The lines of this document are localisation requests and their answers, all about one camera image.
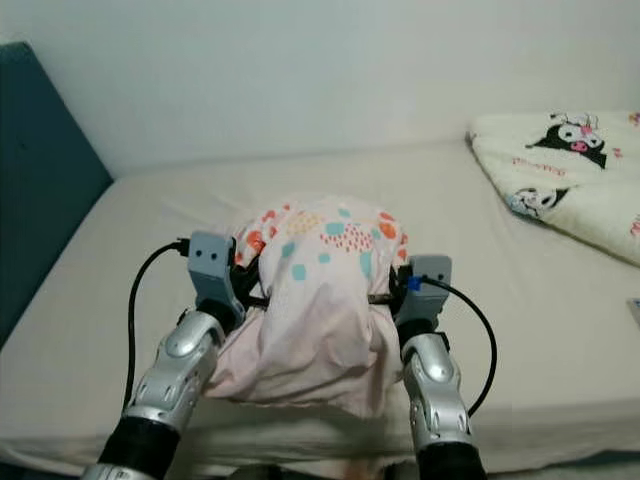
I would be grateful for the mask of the cream cartoon print quilt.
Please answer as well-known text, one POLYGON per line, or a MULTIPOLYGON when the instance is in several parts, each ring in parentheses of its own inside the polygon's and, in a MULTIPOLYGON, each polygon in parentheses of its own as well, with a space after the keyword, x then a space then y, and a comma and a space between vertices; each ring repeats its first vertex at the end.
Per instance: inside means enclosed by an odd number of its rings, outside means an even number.
POLYGON ((640 110, 477 116, 466 141, 513 214, 640 266, 640 110))

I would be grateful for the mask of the dark teal upholstered headboard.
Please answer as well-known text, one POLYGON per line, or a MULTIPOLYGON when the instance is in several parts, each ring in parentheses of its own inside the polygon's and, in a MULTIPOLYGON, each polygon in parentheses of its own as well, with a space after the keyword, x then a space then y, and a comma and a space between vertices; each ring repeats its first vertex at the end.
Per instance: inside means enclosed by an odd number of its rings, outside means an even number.
POLYGON ((27 42, 0 47, 1 339, 113 183, 27 42))

